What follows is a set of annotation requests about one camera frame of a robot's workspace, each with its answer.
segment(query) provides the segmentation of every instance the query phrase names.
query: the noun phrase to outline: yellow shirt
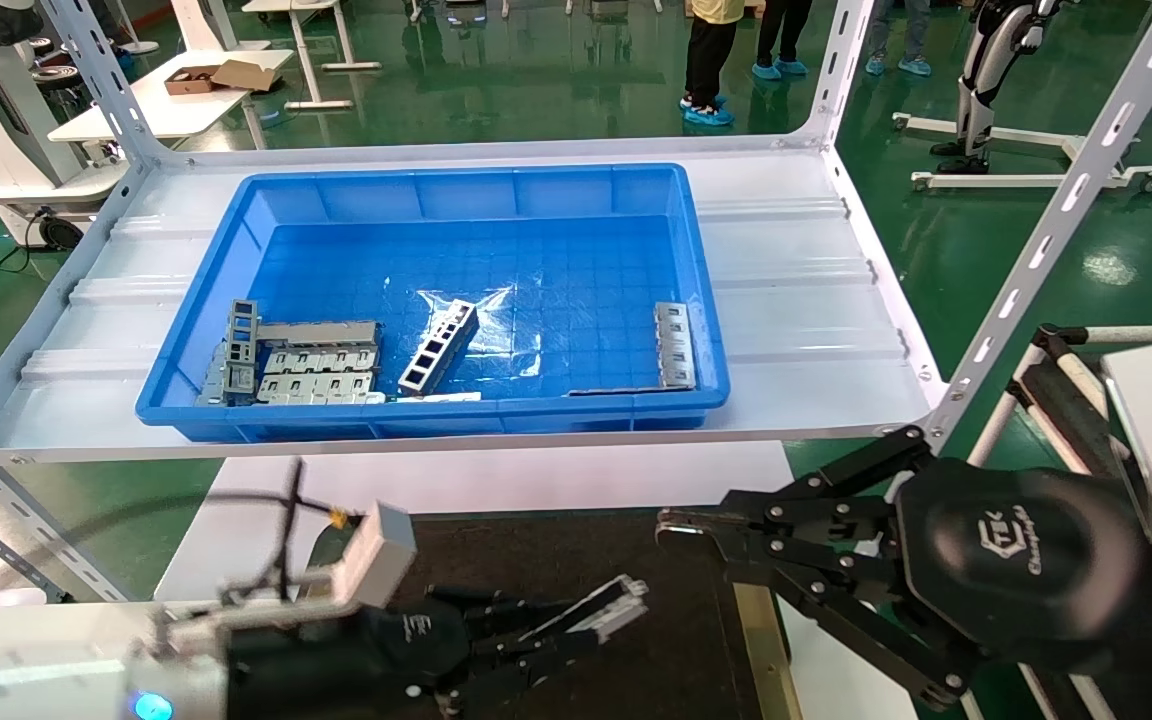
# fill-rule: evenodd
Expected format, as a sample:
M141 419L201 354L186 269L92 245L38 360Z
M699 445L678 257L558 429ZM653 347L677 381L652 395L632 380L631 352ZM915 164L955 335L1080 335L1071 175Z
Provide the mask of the yellow shirt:
M691 0L691 14L723 26L745 17L745 0Z

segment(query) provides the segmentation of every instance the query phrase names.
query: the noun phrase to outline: blue plastic tray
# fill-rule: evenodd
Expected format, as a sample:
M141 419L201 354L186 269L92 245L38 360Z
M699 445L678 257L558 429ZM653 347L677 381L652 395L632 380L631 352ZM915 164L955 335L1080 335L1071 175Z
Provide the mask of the blue plastic tray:
M379 320L376 389L440 310L479 331L438 392L479 402L196 407L234 300L262 323ZM696 389L652 387L657 302L685 302ZM221 219L136 404L197 442L691 429L727 400L700 233L677 165L296 173L247 179Z

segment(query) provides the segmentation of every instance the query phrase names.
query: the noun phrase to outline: black pants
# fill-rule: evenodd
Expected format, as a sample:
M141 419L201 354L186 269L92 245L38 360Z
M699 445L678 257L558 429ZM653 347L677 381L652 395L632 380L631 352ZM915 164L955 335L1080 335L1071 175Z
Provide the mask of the black pants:
M808 24L812 0L767 0L763 8L763 28L758 31L758 65L772 67L772 46L781 35L781 59L787 63L799 59L799 36Z
M718 76L723 69L732 45L736 41L736 23L723 26L703 18L691 18L691 40L687 43L687 94L696 108L712 108L718 94Z

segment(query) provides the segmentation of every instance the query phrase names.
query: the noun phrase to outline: white metal shelf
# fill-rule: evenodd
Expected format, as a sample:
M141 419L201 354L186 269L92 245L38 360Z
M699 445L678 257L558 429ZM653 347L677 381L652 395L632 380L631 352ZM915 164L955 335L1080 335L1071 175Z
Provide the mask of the white metal shelf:
M476 165L617 162L624 156L530 156ZM288 452L452 450L793 439L866 434L920 418L940 395L938 373L910 364L911 338L929 356L873 233L847 210L826 158L812 149L738 154L644 154L687 168L723 333L732 397L702 430L579 435L484 435L288 445L198 445L134 415L157 348L242 179L296 169L425 168L437 160L340 161L152 174L109 232L92 268L40 350L28 357L0 411L0 462L84 461ZM888 306L890 300L899 306Z

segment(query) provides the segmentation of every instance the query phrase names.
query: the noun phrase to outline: cardboard box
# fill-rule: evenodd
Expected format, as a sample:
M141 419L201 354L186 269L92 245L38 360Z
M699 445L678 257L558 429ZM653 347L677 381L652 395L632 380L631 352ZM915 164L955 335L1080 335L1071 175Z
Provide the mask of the cardboard box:
M225 60L211 76L211 81L217 85L259 91L270 90L270 86L274 85L274 70L262 68L256 63L242 63L238 60Z
M194 65L194 67L180 68L168 77L164 85L168 88L168 94L200 94L211 92L212 76L215 76L220 65Z
M274 70L259 65L225 60L223 65L196 65L180 68L166 79L168 94L204 94L225 88L241 90L270 90L274 85Z

